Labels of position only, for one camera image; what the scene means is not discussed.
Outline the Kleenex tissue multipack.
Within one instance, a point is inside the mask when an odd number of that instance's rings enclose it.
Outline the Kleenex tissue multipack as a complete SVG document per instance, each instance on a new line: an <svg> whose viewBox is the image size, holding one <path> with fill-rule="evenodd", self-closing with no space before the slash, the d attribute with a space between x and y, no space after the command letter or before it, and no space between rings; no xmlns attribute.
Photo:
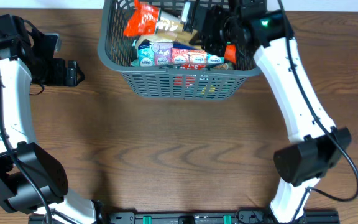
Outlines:
<svg viewBox="0 0 358 224"><path fill-rule="evenodd" d="M155 43L146 40L138 46L138 53L140 67L181 65L185 63L208 65L224 63L223 57L174 42Z"/></svg>

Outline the mint green wipes packet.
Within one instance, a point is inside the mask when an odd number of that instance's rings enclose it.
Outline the mint green wipes packet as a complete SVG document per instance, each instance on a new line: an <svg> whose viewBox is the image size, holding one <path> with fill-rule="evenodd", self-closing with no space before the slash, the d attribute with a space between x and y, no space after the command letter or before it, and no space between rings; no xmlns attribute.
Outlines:
<svg viewBox="0 0 358 224"><path fill-rule="evenodd" d="M131 66L132 67L140 66L138 47L136 46L136 44L137 44L137 40L133 41L132 46L131 46L131 60L132 60Z"/></svg>

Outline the orange pasta packet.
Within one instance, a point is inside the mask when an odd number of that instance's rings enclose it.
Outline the orange pasta packet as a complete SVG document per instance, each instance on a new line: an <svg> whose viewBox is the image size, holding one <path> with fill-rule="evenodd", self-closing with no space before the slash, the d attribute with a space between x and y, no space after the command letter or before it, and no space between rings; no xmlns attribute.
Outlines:
<svg viewBox="0 0 358 224"><path fill-rule="evenodd" d="M226 51L224 53L224 62L231 62L233 64L237 63L237 44L239 37L235 35L234 37L226 37L226 34L233 34L233 25L234 23L230 20L230 16L224 24L224 37L227 41ZM181 23L181 16L174 16L163 11L160 8L157 8L146 2L135 2L135 11L131 18L128 20L126 27L124 29L124 36L126 37L140 37L147 34L157 34L161 32L175 32L180 33L183 31L183 24ZM189 46L196 50L204 50L201 45L200 37L197 41L191 41Z"/></svg>

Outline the beige brown snack bag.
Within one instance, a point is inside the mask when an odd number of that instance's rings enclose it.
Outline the beige brown snack bag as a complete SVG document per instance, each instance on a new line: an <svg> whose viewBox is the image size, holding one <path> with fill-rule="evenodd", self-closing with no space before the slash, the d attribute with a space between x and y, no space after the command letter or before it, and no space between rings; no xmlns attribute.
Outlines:
<svg viewBox="0 0 358 224"><path fill-rule="evenodd" d="M199 39L198 34L187 33L187 32L161 32L157 34L147 34L142 35L137 39L135 44L138 47L144 41L155 42L155 43L168 43L168 42L178 42L180 44L191 45L191 41L197 41Z"/></svg>

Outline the green lid jar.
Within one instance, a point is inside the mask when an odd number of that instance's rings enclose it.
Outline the green lid jar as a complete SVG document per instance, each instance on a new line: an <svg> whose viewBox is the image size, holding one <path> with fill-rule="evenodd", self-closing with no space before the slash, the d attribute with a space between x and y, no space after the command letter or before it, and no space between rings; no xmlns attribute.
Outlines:
<svg viewBox="0 0 358 224"><path fill-rule="evenodd" d="M216 69L216 70L233 70L234 69L234 66L231 62L229 63L223 63L223 64L220 64L220 65L216 65L213 67L213 69Z"/></svg>

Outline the green coffee mix bag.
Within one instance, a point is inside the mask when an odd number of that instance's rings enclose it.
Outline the green coffee mix bag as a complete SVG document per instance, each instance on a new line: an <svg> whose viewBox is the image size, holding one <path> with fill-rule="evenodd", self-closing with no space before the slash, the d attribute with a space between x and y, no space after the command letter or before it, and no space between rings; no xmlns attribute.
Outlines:
<svg viewBox="0 0 358 224"><path fill-rule="evenodd" d="M212 69L216 65L208 65L208 64L198 64L198 63L185 63L181 65L174 66L175 69L184 69L184 70L204 70L204 69Z"/></svg>

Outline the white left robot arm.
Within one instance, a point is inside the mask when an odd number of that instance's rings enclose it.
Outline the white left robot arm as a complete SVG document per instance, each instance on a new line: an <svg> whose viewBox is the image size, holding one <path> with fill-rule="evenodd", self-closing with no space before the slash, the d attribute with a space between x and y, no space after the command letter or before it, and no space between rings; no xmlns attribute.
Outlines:
<svg viewBox="0 0 358 224"><path fill-rule="evenodd" d="M103 223L101 204L71 190L62 164L35 137L30 87L75 87L74 60L56 58L60 37L12 14L0 16L0 207L30 223Z"/></svg>

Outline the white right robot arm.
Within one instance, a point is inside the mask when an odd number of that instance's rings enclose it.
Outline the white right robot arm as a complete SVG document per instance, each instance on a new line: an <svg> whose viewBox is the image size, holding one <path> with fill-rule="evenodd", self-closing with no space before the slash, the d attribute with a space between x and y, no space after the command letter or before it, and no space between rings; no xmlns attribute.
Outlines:
<svg viewBox="0 0 358 224"><path fill-rule="evenodd" d="M265 1L230 1L227 7L187 2L181 19L197 31L198 44L208 53L238 62L247 49L261 69L279 105L290 145L277 151L280 176L268 220L306 222L305 203L317 183L340 159L351 142L319 102L303 68L298 44L283 9L268 11Z"/></svg>

